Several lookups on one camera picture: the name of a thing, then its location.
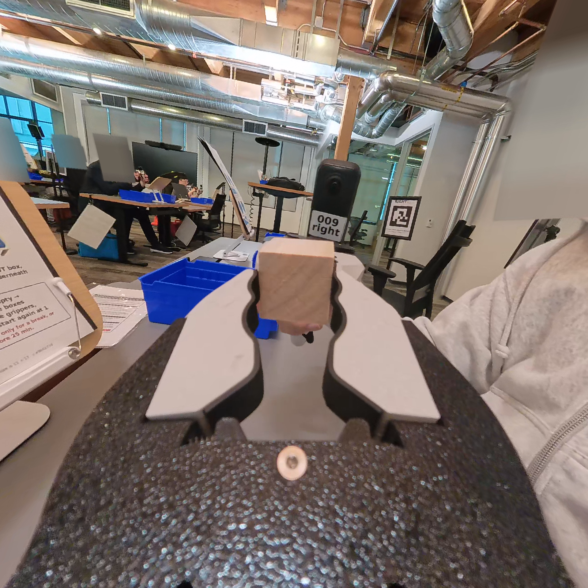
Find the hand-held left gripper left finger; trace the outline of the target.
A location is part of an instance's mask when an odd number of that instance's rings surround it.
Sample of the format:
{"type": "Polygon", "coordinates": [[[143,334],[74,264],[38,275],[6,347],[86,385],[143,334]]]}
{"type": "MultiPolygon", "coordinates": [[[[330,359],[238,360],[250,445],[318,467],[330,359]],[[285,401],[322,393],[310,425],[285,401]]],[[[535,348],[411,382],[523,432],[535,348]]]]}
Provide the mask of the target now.
{"type": "Polygon", "coordinates": [[[243,422],[263,399],[258,273],[244,269],[187,314],[145,418],[190,420],[211,435],[217,422],[243,422]]]}

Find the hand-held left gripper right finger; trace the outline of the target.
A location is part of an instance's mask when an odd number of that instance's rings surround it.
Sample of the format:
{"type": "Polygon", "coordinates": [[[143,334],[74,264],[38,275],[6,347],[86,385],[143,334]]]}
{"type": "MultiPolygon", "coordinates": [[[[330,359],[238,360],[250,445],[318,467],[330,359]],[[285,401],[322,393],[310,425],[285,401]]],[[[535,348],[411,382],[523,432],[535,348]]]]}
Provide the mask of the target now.
{"type": "Polygon", "coordinates": [[[441,419],[399,313],[344,270],[330,328],[323,398],[338,418],[364,420],[373,439],[393,439],[395,422],[441,419]]]}

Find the blue-taped wooden cube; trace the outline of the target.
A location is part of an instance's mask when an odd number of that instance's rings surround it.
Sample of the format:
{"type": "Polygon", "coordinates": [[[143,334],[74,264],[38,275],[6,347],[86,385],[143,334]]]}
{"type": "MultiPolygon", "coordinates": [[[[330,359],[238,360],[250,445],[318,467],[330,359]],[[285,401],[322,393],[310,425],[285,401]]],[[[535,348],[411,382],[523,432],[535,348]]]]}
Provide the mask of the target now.
{"type": "Polygon", "coordinates": [[[331,313],[334,243],[274,238],[257,255],[258,314],[290,325],[326,325],[331,313]]]}

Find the blue plastic bin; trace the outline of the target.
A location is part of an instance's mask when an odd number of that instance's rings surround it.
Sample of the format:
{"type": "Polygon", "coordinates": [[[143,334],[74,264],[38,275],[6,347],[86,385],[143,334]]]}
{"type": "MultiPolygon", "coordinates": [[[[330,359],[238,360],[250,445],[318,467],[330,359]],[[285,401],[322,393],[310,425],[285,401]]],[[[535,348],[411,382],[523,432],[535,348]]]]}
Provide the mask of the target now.
{"type": "Polygon", "coordinates": [[[152,323],[172,325],[245,268],[211,258],[180,259],[139,278],[152,323]]]}

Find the black mesh office chair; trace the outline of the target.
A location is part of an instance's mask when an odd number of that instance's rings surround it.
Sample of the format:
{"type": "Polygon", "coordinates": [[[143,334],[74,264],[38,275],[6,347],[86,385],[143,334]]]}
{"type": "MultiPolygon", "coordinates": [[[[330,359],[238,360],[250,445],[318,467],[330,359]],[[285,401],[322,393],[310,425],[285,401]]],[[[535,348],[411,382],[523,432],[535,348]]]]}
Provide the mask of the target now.
{"type": "Polygon", "coordinates": [[[349,242],[348,245],[351,249],[355,248],[356,241],[362,239],[365,231],[362,232],[362,224],[366,220],[368,210],[364,210],[360,217],[351,216],[349,219],[349,242]]]}

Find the wooden standing desk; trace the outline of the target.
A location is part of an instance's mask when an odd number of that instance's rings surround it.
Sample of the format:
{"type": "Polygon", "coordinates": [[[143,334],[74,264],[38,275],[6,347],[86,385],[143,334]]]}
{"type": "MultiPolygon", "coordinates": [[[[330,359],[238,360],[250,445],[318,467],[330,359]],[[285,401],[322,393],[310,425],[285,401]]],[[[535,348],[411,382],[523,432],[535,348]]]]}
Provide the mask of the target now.
{"type": "Polygon", "coordinates": [[[253,188],[254,194],[257,195],[259,199],[259,211],[258,211],[258,227],[261,226],[261,207],[262,207],[262,195],[266,194],[273,196],[276,199],[275,205],[275,219],[273,224],[272,231],[275,233],[279,233],[281,230],[281,220],[282,220],[282,211],[283,211],[283,201],[284,199],[298,199],[298,198],[311,198],[313,197],[313,193],[306,192],[304,190],[294,190],[288,189],[285,187],[277,187],[273,185],[268,185],[267,183],[255,183],[255,182],[248,182],[247,185],[253,188]]]}

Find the black floor lamp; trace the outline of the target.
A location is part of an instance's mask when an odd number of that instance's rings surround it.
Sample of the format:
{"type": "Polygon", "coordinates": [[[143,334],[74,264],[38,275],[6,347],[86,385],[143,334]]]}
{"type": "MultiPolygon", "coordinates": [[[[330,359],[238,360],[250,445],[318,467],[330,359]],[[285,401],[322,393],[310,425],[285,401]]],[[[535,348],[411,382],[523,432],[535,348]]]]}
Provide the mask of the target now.
{"type": "MultiPolygon", "coordinates": [[[[257,136],[255,138],[256,143],[259,143],[260,145],[263,145],[265,147],[265,152],[264,152],[264,158],[263,158],[263,167],[262,167],[262,175],[261,175],[261,179],[263,179],[263,177],[266,174],[266,170],[267,170],[267,164],[268,164],[268,154],[269,154],[269,148],[277,148],[279,147],[281,144],[280,142],[272,139],[272,138],[268,138],[266,136],[257,136]]],[[[261,229],[261,215],[262,215],[262,204],[263,204],[263,193],[261,191],[258,191],[257,189],[254,189],[254,196],[258,199],[258,214],[257,214],[257,227],[256,227],[256,234],[255,234],[255,241],[259,241],[259,234],[260,234],[260,229],[261,229]]]]}

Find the printed paper sheet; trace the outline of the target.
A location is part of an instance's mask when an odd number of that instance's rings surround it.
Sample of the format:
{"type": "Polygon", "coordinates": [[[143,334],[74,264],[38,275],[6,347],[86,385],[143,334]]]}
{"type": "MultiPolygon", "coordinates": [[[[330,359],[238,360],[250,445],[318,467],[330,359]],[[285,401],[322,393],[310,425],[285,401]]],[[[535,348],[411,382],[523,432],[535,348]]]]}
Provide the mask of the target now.
{"type": "Polygon", "coordinates": [[[89,292],[102,315],[99,349],[121,342],[148,315],[142,290],[97,285],[89,292]]]}

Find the tilted white display board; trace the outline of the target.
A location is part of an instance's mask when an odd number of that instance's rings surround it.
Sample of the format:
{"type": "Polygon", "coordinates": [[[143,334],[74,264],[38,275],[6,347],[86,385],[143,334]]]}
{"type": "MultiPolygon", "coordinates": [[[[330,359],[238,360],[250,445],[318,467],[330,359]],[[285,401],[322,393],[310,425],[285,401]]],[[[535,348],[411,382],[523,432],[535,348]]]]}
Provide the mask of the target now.
{"type": "Polygon", "coordinates": [[[251,216],[248,214],[243,198],[241,197],[239,190],[232,180],[232,177],[220,158],[218,152],[212,145],[199,137],[199,142],[203,146],[203,149],[207,152],[209,157],[214,161],[220,172],[224,177],[225,184],[229,189],[230,199],[232,203],[233,211],[238,219],[239,226],[241,228],[241,236],[235,241],[235,244],[219,251],[216,256],[220,261],[230,261],[242,263],[247,261],[249,254],[239,249],[240,243],[244,240],[252,240],[255,236],[255,230],[251,223],[251,216]]]}

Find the person's grey hoodie torso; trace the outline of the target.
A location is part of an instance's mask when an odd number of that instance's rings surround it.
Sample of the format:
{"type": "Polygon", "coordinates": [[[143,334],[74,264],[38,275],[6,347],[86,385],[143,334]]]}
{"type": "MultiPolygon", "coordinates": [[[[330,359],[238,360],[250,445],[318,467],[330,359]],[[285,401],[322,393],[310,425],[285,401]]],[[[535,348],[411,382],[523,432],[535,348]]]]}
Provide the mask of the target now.
{"type": "Polygon", "coordinates": [[[587,224],[497,278],[485,400],[526,469],[570,577],[587,587],[587,224]]]}

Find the small blue bin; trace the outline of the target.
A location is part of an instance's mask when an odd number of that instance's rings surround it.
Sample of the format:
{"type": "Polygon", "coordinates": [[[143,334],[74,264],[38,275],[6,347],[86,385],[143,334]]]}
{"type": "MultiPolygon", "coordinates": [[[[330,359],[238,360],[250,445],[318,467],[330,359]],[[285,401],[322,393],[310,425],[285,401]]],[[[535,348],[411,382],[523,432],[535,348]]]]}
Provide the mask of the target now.
{"type": "Polygon", "coordinates": [[[161,192],[153,192],[148,190],[146,192],[138,190],[119,190],[119,197],[122,200],[139,202],[139,203],[166,203],[175,204],[176,196],[172,194],[163,194],[161,192]]]}

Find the printed instruction sheet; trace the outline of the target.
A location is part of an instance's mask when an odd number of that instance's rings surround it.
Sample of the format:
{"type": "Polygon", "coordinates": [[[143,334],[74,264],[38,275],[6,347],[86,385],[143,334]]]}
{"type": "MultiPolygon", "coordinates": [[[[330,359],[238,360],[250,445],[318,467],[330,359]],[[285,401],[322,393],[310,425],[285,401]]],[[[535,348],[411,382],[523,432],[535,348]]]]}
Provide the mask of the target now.
{"type": "Polygon", "coordinates": [[[1,410],[92,351],[98,306],[32,199],[1,182],[1,410]]]}

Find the wooden desk with black legs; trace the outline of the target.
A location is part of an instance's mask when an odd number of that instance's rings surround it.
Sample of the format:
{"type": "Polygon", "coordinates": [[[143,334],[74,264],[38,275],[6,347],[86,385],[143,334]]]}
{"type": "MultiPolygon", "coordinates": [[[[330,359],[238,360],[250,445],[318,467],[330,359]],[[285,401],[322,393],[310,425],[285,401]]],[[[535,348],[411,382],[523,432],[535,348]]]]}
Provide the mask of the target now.
{"type": "Polygon", "coordinates": [[[142,259],[136,259],[137,255],[128,255],[126,249],[128,238],[126,235],[125,210],[140,209],[149,212],[151,216],[158,217],[158,241],[165,246],[170,246],[172,242],[171,217],[173,215],[181,213],[204,213],[209,212],[212,209],[212,204],[209,202],[137,202],[125,200],[119,196],[102,194],[80,194],[80,198],[86,199],[89,204],[94,206],[98,206],[98,203],[106,203],[107,206],[112,209],[112,217],[115,219],[114,230],[117,245],[117,258],[113,260],[113,262],[138,268],[147,268],[148,262],[145,262],[142,259]]]}

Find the wooden post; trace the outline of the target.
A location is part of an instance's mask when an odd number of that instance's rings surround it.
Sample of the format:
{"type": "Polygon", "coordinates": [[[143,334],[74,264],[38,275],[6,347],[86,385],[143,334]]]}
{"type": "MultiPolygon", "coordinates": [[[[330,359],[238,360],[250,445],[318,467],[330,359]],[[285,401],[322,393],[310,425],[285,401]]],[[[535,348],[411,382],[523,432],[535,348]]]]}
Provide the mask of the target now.
{"type": "Polygon", "coordinates": [[[341,114],[339,134],[334,150],[334,159],[347,161],[349,146],[355,126],[356,112],[362,97],[364,79],[361,77],[349,77],[345,101],[341,114]]]}

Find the silver air duct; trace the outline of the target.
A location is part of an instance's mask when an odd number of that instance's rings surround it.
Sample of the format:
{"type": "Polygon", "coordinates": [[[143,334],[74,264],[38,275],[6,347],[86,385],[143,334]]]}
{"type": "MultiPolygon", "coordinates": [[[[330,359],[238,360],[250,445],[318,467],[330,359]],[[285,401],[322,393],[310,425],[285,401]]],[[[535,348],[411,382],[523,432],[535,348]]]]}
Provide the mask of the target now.
{"type": "MultiPolygon", "coordinates": [[[[240,70],[250,69],[264,74],[283,73],[310,81],[314,81],[317,77],[339,80],[346,75],[373,79],[384,72],[397,71],[397,68],[389,61],[369,58],[349,51],[341,52],[335,65],[296,59],[272,52],[250,51],[246,48],[243,51],[247,57],[261,57],[262,61],[261,63],[234,61],[233,64],[240,70]]],[[[60,69],[77,68],[85,72],[113,75],[118,80],[137,78],[181,89],[197,90],[204,88],[205,85],[212,86],[212,82],[217,79],[216,75],[196,70],[13,33],[1,35],[1,56],[60,69]]]]}
{"type": "Polygon", "coordinates": [[[195,109],[182,108],[170,105],[162,105],[158,103],[146,102],[144,100],[137,100],[127,97],[122,97],[113,94],[107,94],[107,98],[120,98],[126,100],[126,108],[122,110],[133,112],[134,114],[143,114],[150,116],[158,116],[179,120],[182,122],[200,122],[208,123],[210,126],[218,126],[220,128],[228,129],[230,125],[236,125],[238,130],[243,129],[243,122],[266,124],[279,128],[288,128],[293,130],[301,130],[309,134],[320,134],[326,129],[326,123],[312,119],[311,122],[306,122],[303,126],[295,126],[284,121],[262,121],[254,119],[251,116],[229,116],[216,112],[204,112],[195,109]]]}

